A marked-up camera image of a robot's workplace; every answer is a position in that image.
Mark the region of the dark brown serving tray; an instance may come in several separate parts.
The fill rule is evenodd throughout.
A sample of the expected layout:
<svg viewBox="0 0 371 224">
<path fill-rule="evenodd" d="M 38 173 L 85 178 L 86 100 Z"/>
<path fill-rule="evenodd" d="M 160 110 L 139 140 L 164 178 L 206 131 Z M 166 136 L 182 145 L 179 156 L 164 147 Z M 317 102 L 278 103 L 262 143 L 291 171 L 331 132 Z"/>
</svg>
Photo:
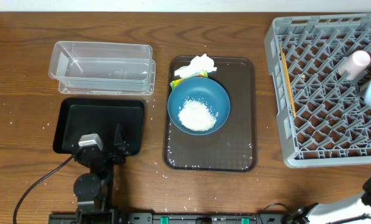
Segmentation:
<svg viewBox="0 0 371 224">
<path fill-rule="evenodd" d="M 166 118 L 163 159 L 176 170 L 248 172 L 258 160 L 255 67 L 243 57 L 214 57 L 217 70 L 208 74 L 230 98 L 225 124 L 207 135 L 181 131 Z"/>
</svg>

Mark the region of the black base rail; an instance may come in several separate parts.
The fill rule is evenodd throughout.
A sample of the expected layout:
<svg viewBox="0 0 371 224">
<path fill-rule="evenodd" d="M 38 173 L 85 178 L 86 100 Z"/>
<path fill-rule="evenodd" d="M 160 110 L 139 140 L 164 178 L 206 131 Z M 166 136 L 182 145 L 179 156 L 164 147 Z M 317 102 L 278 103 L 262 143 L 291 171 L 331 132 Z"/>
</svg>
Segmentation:
<svg viewBox="0 0 371 224">
<path fill-rule="evenodd" d="M 129 213 L 120 215 L 81 215 L 51 214 L 48 224 L 282 224 L 286 222 L 287 215 L 274 213 L 261 213 L 257 215 L 224 215 L 224 214 L 152 214 Z"/>
</svg>

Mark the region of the black plastic bin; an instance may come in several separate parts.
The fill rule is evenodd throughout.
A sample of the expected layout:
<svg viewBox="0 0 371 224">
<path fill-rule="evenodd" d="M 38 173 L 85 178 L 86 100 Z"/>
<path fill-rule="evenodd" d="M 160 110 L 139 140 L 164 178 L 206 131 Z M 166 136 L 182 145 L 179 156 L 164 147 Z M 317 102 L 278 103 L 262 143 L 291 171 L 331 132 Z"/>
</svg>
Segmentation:
<svg viewBox="0 0 371 224">
<path fill-rule="evenodd" d="M 141 149 L 144 104 L 139 100 L 67 98 L 60 105 L 53 150 L 70 154 L 78 147 L 83 135 L 99 135 L 104 149 L 113 149 L 120 126 L 126 156 L 134 156 Z"/>
</svg>

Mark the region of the pile of white rice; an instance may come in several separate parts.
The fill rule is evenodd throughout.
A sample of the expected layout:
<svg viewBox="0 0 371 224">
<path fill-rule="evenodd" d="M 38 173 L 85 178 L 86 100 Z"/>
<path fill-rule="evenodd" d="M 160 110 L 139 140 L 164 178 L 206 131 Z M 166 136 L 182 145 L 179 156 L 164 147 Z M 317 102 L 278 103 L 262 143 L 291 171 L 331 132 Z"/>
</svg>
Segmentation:
<svg viewBox="0 0 371 224">
<path fill-rule="evenodd" d="M 217 122 L 207 105 L 197 100 L 186 100 L 177 117 L 191 131 L 208 131 Z"/>
</svg>

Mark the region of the clear plastic bin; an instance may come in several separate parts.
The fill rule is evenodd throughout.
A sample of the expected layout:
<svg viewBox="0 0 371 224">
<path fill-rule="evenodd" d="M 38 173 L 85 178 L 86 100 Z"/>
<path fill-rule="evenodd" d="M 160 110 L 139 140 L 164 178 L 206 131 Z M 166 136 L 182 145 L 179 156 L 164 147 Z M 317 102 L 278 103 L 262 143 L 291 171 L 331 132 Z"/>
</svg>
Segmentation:
<svg viewBox="0 0 371 224">
<path fill-rule="evenodd" d="M 153 49 L 143 44 L 58 41 L 49 77 L 67 88 L 120 94 L 153 92 L 156 64 Z"/>
</svg>

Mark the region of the crumpled white tissue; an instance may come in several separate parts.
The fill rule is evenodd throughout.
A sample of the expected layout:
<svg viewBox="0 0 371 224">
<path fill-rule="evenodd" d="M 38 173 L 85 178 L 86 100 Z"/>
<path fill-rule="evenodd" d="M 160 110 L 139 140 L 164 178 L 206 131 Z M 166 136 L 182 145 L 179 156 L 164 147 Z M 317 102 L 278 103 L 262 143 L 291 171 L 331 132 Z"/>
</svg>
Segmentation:
<svg viewBox="0 0 371 224">
<path fill-rule="evenodd" d="M 210 73 L 215 72 L 216 70 L 217 67 L 215 66 L 214 60 L 207 54 L 203 54 L 202 56 L 195 56 L 190 61 L 189 65 L 175 70 L 174 75 L 180 78 L 185 78 L 191 75 L 200 74 L 203 71 Z"/>
</svg>

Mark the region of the pink cup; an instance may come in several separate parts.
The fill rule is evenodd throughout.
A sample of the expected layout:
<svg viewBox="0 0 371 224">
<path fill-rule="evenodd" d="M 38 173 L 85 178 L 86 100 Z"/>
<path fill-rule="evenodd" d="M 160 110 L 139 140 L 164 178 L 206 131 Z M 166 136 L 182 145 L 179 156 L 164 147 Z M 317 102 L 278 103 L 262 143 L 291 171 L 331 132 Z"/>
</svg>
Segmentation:
<svg viewBox="0 0 371 224">
<path fill-rule="evenodd" d="M 357 50 L 348 56 L 347 60 L 338 69 L 339 75 L 347 76 L 348 80 L 354 80 L 370 64 L 371 56 L 363 50 Z"/>
</svg>

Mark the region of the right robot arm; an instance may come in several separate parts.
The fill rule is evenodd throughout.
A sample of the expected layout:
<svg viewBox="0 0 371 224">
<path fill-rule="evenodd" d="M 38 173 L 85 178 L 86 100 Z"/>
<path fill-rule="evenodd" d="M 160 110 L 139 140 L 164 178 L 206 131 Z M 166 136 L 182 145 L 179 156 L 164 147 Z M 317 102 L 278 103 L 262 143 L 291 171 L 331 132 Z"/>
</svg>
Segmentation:
<svg viewBox="0 0 371 224">
<path fill-rule="evenodd" d="M 284 217 L 287 224 L 371 223 L 371 178 L 363 191 L 336 203 L 314 203 Z"/>
</svg>

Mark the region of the dark blue bowl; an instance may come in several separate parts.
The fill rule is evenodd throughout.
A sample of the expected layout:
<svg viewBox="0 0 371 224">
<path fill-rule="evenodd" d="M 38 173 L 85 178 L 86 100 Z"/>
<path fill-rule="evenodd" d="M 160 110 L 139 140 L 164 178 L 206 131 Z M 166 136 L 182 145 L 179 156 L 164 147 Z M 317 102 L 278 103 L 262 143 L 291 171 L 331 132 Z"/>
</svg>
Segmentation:
<svg viewBox="0 0 371 224">
<path fill-rule="evenodd" d="M 197 102 L 204 105 L 207 114 L 215 119 L 211 128 L 203 131 L 194 131 L 186 127 L 179 117 L 186 104 Z M 167 112 L 172 123 L 181 131 L 201 136 L 213 133 L 220 129 L 230 114 L 230 98 L 222 85 L 209 78 L 190 78 L 173 89 L 167 101 Z"/>
</svg>

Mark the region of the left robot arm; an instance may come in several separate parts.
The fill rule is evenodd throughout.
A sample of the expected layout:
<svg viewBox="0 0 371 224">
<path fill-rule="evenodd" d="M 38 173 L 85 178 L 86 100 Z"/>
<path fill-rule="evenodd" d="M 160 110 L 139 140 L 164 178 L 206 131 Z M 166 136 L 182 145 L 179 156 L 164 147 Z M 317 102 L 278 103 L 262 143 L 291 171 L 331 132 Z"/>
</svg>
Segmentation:
<svg viewBox="0 0 371 224">
<path fill-rule="evenodd" d="M 112 208 L 114 166 L 126 162 L 124 150 L 127 147 L 120 124 L 116 125 L 112 144 L 103 144 L 96 133 L 80 138 L 72 155 L 76 162 L 90 169 L 78 177 L 73 185 L 80 213 L 103 213 Z"/>
</svg>

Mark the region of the yellow green wrapper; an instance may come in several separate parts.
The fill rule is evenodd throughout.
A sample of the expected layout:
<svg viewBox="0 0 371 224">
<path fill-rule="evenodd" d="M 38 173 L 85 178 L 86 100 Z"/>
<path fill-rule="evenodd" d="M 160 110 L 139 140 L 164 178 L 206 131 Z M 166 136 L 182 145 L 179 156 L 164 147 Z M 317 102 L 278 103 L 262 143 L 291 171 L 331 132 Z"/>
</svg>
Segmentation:
<svg viewBox="0 0 371 224">
<path fill-rule="evenodd" d="M 174 72 L 174 75 L 176 77 L 179 77 L 178 79 L 175 79 L 170 82 L 170 87 L 172 89 L 175 89 L 181 82 L 183 82 L 186 79 L 195 78 L 195 77 L 202 77 L 202 78 L 208 78 L 208 73 L 206 70 L 200 70 L 200 71 L 185 71 L 185 70 L 176 70 Z"/>
</svg>

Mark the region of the grey dishwasher rack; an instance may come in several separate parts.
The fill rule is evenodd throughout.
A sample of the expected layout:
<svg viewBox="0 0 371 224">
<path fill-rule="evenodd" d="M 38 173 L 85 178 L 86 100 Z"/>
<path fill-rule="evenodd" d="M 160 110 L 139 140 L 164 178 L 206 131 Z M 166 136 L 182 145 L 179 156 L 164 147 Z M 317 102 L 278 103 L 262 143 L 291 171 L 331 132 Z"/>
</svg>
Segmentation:
<svg viewBox="0 0 371 224">
<path fill-rule="evenodd" d="M 371 108 L 361 86 L 338 69 L 357 50 L 371 56 L 371 13 L 277 17 L 264 40 L 278 112 L 283 162 L 290 168 L 371 164 Z"/>
</svg>

